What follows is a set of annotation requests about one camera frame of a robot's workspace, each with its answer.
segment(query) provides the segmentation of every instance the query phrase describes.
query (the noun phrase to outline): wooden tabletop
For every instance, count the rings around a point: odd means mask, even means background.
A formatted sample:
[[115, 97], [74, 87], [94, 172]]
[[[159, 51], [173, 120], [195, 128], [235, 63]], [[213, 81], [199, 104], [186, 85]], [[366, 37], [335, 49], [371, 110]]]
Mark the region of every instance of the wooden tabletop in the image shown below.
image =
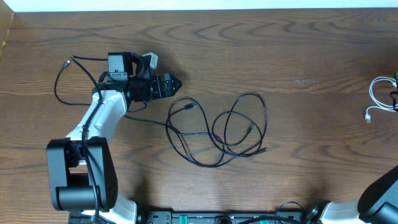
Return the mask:
[[[50, 202], [45, 148], [87, 110], [53, 95], [72, 54], [156, 53], [157, 73], [173, 73], [183, 87], [133, 114], [140, 118], [164, 122], [172, 102], [186, 96], [199, 101], [210, 123], [240, 94], [266, 101], [269, 150], [217, 169], [183, 160], [164, 127], [120, 120], [109, 144], [119, 191], [141, 205], [263, 211], [288, 200], [308, 207], [358, 199], [398, 160], [398, 116], [372, 110], [372, 123], [364, 121], [374, 104], [370, 82], [398, 70], [397, 15], [397, 9], [17, 13], [0, 61], [0, 223], [67, 222]], [[95, 77], [108, 67], [82, 63]], [[375, 87], [376, 97], [391, 103], [391, 86]], [[92, 88], [76, 65], [59, 83], [60, 96], [72, 102], [89, 103]], [[254, 98], [236, 111], [264, 125]], [[181, 131], [205, 128], [198, 110], [178, 116]], [[233, 118], [228, 139], [248, 126]], [[253, 131], [244, 144], [257, 140]], [[187, 142], [201, 162], [220, 156], [206, 137]]]

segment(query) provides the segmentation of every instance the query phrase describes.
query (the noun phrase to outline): coiled white cable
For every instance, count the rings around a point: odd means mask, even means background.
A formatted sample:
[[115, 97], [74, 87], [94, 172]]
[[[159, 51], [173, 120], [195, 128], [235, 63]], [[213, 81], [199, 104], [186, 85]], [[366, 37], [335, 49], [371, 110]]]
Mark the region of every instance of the coiled white cable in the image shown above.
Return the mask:
[[369, 110], [372, 108], [378, 108], [378, 109], [382, 109], [385, 111], [395, 112], [392, 105], [386, 105], [384, 103], [381, 103], [374, 97], [373, 84], [375, 84], [376, 82], [379, 82], [379, 81], [388, 81], [388, 82], [391, 82], [394, 87], [397, 87], [396, 80], [393, 78], [390, 78], [390, 77], [377, 77], [371, 82], [371, 85], [369, 86], [369, 95], [371, 96], [372, 100], [377, 104], [377, 106], [370, 106], [366, 109], [365, 121], [368, 124], [371, 122], [371, 115], [369, 114]]

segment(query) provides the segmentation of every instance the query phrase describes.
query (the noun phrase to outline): cable plug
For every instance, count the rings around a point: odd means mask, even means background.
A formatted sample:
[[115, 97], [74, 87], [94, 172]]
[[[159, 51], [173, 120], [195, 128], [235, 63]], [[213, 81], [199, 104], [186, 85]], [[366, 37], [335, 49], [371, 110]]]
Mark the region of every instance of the cable plug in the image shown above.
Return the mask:
[[366, 114], [365, 115], [365, 121], [366, 121], [367, 124], [370, 124], [372, 122], [370, 114]]
[[198, 106], [197, 103], [190, 103], [190, 104], [185, 105], [185, 106], [184, 106], [184, 109], [185, 109], [185, 110], [190, 110], [190, 109], [192, 109], [192, 108], [195, 108], [196, 106]]
[[62, 67], [63, 67], [63, 68], [67, 68], [69, 65], [70, 65], [70, 61], [67, 60], [67, 61], [62, 65]]
[[254, 124], [251, 123], [251, 124], [250, 124], [250, 127], [248, 128], [248, 134], [250, 134], [251, 130], [253, 130], [253, 126], [254, 126]]

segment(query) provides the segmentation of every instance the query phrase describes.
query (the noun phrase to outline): wood grain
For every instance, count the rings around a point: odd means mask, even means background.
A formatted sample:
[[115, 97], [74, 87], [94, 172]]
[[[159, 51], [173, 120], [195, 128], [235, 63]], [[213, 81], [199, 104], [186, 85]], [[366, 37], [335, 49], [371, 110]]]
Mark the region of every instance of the wood grain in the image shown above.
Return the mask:
[[[61, 105], [53, 82], [71, 54], [155, 52], [159, 73], [183, 81], [173, 98], [149, 103], [141, 118], [165, 121], [189, 96], [210, 122], [242, 93], [267, 104], [269, 151], [219, 169], [201, 169], [170, 147], [164, 128], [122, 119], [110, 148], [120, 192], [145, 206], [174, 210], [273, 210], [288, 200], [309, 206], [344, 202], [396, 165], [394, 113], [372, 105], [371, 80], [398, 70], [397, 9], [170, 12], [68, 12], [15, 15], [0, 61], [0, 223], [65, 223], [50, 203], [45, 148], [79, 122], [86, 108]], [[99, 75], [106, 63], [84, 62]], [[92, 84], [75, 65], [60, 79], [68, 101], [90, 102]], [[389, 102], [390, 86], [376, 86]], [[260, 123], [255, 99], [238, 105]], [[231, 135], [248, 124], [238, 118]], [[197, 111], [176, 119], [203, 130]], [[249, 143], [257, 133], [249, 135]], [[219, 156], [207, 138], [187, 138], [203, 162]]]

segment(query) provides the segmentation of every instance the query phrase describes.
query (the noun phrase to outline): white background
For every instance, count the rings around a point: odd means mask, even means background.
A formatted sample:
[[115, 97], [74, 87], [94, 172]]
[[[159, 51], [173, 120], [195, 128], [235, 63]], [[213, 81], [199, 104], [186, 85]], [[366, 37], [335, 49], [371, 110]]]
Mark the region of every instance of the white background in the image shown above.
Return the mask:
[[4, 0], [14, 12], [398, 7], [398, 0]]

